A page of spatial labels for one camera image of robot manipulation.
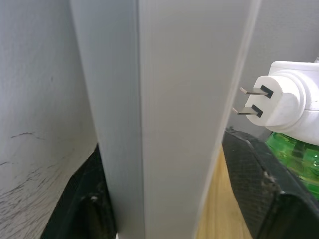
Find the plug prong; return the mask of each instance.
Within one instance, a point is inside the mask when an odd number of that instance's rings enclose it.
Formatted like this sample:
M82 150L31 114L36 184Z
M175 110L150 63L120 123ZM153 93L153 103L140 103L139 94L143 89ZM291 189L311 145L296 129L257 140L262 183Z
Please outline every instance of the plug prong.
M244 107L241 111L238 111L233 107L233 111L238 115L256 115L258 117L261 117L263 114L263 111L255 105L252 105L251 107Z
M268 95L268 92L265 92L265 91L263 91L263 90L260 89L260 88L253 88L253 90L248 91L248 90L246 90L246 89L244 89L244 88L241 87L240 90L241 90L242 92L244 92L245 94L247 94L247 95L261 95L261 96L266 96L266 95Z
M251 107L244 107L241 111L236 110L233 107L233 111L236 112L236 114L238 115L256 115L258 114L257 111L255 111L253 108Z

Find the white plug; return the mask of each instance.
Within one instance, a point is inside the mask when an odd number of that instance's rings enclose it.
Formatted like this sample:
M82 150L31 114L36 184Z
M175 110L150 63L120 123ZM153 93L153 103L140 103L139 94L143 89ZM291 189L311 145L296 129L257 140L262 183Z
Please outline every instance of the white plug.
M319 145L319 63L274 62L238 114L273 132Z

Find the green plastic container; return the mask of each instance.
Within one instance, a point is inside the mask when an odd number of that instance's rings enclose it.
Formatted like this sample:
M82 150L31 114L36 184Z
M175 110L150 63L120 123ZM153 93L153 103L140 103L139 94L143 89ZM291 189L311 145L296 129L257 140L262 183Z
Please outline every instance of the green plastic container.
M278 160L298 176L319 200L319 146L273 133L266 144Z

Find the metal prong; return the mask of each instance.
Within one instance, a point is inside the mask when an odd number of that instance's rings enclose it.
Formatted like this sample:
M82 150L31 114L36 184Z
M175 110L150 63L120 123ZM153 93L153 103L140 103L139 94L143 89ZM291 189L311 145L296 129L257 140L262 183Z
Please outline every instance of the metal prong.
M238 115L256 115L256 114L258 114L258 112L255 111L254 109L252 109L251 107L244 107L241 111L238 111L233 107L233 111L236 112Z
M268 92L265 92L265 91L263 91L260 88L253 88L252 91L247 91L247 90L245 90L244 88L241 87L240 90L242 92L244 92L245 94L247 94L247 95L261 95L261 96L268 95Z

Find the black textured material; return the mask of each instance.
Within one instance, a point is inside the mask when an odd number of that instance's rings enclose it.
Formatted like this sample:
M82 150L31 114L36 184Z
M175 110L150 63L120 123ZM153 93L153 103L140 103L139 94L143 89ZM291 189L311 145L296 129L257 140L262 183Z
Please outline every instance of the black textured material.
M227 130L223 148L231 186L253 238L319 238L319 203L265 143Z
M69 180L41 239L114 239L116 227L99 148Z

